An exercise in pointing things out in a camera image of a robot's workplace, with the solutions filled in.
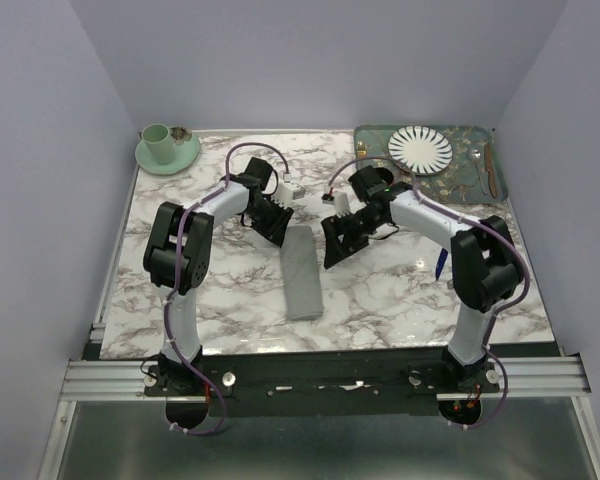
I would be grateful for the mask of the grey woven cloth napkin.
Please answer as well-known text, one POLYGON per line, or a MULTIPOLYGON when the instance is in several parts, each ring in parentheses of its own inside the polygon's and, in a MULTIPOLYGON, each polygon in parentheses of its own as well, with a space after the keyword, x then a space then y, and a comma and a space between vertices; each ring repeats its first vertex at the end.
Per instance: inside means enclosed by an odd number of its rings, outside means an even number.
POLYGON ((286 319, 309 321, 324 312, 317 250, 309 226, 290 226, 280 251, 286 319))

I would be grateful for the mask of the blue handled utensil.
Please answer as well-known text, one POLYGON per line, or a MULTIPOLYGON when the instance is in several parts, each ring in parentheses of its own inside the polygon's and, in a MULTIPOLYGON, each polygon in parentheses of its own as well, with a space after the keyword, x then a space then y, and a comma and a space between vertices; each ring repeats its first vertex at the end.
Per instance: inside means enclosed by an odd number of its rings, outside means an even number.
POLYGON ((438 281, 445 269, 445 265, 450 257, 450 252, 447 249, 442 249, 439 253, 436 267, 435 267, 435 280, 438 281))

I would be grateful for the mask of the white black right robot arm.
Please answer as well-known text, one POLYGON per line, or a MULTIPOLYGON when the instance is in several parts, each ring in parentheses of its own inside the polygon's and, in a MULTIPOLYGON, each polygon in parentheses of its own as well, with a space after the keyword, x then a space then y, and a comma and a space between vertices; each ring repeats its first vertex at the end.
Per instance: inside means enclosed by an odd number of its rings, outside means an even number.
POLYGON ((530 274, 498 216, 479 219, 445 207, 420 192, 410 181, 387 184, 366 166, 349 179, 363 206, 350 208, 348 197, 327 186, 323 202, 334 215, 321 226, 325 235, 325 268, 366 248, 384 225, 404 227, 437 243, 451 257, 453 288, 460 300, 456 327, 447 344, 440 379, 460 392, 476 380, 487 359, 487 345, 499 313, 521 302, 516 288, 528 289, 530 274))

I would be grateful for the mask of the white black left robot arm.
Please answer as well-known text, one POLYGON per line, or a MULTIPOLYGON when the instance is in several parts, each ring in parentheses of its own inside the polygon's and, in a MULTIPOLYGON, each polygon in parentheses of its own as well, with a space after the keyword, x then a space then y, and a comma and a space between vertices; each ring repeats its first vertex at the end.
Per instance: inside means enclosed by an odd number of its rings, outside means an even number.
POLYGON ((167 382, 181 395, 201 385, 202 372, 193 364, 201 352, 196 296, 210 266, 214 230, 234 216, 248 217, 257 234, 277 247, 283 244, 293 210, 265 192, 273 172, 268 162, 253 157, 244 172, 231 174, 191 207, 164 202, 157 210, 143 268, 155 286, 168 290, 160 354, 174 363, 167 382))

